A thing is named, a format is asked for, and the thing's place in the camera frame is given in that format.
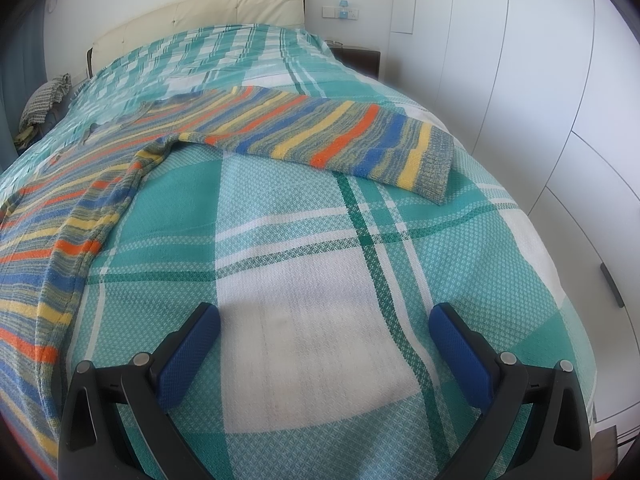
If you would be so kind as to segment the colourful striped knit sweater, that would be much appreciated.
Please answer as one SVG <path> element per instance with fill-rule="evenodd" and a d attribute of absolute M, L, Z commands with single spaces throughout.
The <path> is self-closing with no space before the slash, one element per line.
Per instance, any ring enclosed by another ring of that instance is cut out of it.
<path fill-rule="evenodd" d="M 419 321 L 445 267 L 458 182 L 430 202 L 375 162 L 425 162 L 456 140 L 385 106 L 324 110 L 274 133 L 302 96 L 252 92 L 235 119 L 218 93 L 177 96 L 96 127 L 1 208 L 1 413 L 32 462 L 58 470 L 62 403 L 81 359 L 113 365 L 201 302 L 221 340 L 177 408 L 224 476 L 259 454 L 336 466 L 371 445 L 431 462 L 454 442 Z"/>

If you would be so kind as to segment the pile of folded clothes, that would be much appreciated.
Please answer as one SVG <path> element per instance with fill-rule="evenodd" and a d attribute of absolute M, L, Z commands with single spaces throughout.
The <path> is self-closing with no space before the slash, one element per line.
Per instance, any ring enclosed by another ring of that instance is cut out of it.
<path fill-rule="evenodd" d="M 43 139 L 66 115 L 70 104 L 70 74 L 56 76 L 42 84 L 28 99 L 18 123 L 14 148 L 21 155 Z"/>

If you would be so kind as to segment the teal white plaid bedspread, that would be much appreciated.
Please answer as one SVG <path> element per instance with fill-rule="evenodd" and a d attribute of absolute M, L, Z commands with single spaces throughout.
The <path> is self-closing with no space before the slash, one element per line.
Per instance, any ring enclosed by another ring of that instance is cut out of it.
<path fill-rule="evenodd" d="M 480 412 L 448 302 L 528 365 L 597 367 L 525 212 L 428 110 L 303 29 L 180 32 L 90 78 L 1 179 L 1 416 L 58 476 L 82 361 L 221 334 L 171 411 L 217 479 L 431 479 Z"/>

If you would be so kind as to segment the white wardrobe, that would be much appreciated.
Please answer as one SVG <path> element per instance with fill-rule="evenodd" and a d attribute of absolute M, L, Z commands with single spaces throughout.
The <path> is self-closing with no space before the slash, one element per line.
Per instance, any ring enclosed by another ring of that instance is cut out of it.
<path fill-rule="evenodd" d="M 639 425 L 639 41 L 614 0 L 393 0 L 387 77 L 529 215 L 597 362 L 594 416 Z"/>

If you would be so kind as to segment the teal blue curtain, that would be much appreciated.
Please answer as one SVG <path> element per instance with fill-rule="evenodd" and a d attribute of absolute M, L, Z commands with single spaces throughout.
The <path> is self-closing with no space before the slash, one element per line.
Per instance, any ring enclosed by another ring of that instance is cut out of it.
<path fill-rule="evenodd" d="M 1 171 L 17 159 L 13 139 L 24 106 L 47 80 L 43 50 L 44 0 L 1 31 Z"/>

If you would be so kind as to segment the dark wooden nightstand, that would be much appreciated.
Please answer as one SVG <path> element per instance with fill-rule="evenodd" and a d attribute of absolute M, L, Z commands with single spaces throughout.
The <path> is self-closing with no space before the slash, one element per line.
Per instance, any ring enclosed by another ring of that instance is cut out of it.
<path fill-rule="evenodd" d="M 339 42 L 330 42 L 329 48 L 337 61 L 356 72 L 378 79 L 380 76 L 381 52 L 360 47 L 349 47 Z"/>

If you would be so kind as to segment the cream padded headboard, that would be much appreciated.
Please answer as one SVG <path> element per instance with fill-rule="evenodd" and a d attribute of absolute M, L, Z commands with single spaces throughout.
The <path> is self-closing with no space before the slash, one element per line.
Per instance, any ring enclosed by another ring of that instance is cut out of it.
<path fill-rule="evenodd" d="M 306 0 L 182 0 L 119 25 L 87 51 L 87 70 L 94 76 L 122 55 L 187 30 L 218 25 L 266 24 L 305 26 Z"/>

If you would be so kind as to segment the white wall socket plate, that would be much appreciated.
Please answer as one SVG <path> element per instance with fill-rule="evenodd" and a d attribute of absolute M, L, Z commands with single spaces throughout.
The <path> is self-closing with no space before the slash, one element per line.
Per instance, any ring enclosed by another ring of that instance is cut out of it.
<path fill-rule="evenodd" d="M 321 17 L 326 20 L 358 21 L 359 10 L 341 0 L 337 6 L 322 6 Z"/>

